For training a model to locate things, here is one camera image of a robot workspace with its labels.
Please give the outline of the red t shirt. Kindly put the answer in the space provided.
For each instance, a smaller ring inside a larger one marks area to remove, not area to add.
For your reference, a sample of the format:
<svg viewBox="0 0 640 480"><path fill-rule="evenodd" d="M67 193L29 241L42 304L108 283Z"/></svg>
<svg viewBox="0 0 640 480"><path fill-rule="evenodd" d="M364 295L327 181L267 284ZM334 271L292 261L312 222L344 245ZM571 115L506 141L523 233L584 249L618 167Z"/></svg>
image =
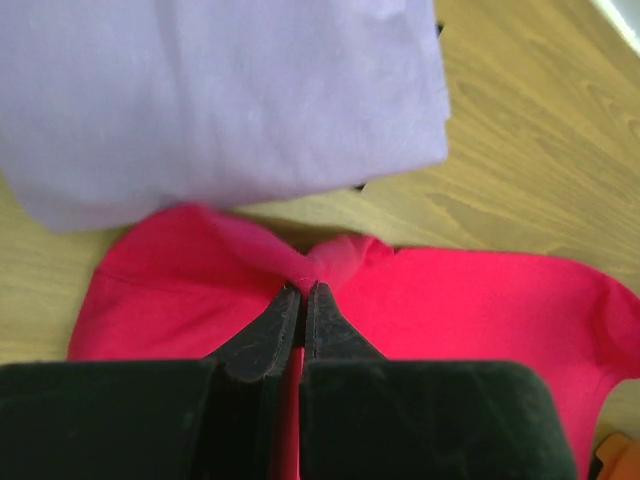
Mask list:
<svg viewBox="0 0 640 480"><path fill-rule="evenodd" d="M280 289L327 284L352 325L394 360L510 360L549 385L586 475L602 405L639 375L639 300L555 257L396 250L344 235L302 254L270 231L200 206L155 214L96 268L72 361L195 359L261 314Z"/></svg>

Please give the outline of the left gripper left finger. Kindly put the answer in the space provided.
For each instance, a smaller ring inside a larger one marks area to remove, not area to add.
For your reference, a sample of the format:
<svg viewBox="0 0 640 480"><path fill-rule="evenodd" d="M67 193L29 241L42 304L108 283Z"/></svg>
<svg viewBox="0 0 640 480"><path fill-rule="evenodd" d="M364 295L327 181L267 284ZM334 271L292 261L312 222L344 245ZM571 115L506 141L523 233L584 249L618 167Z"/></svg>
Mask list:
<svg viewBox="0 0 640 480"><path fill-rule="evenodd" d="M214 352L224 371L241 382L279 377L296 344L301 294L283 287L266 309Z"/></svg>

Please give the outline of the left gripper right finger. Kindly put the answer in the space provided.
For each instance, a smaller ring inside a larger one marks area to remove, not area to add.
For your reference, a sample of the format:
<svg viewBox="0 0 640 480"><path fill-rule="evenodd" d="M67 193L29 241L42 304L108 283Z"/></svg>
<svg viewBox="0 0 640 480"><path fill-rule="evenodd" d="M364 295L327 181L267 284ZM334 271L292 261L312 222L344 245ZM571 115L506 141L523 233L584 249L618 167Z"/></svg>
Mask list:
<svg viewBox="0 0 640 480"><path fill-rule="evenodd" d="M316 283L307 298L304 351L306 361L385 358L341 313L325 283Z"/></svg>

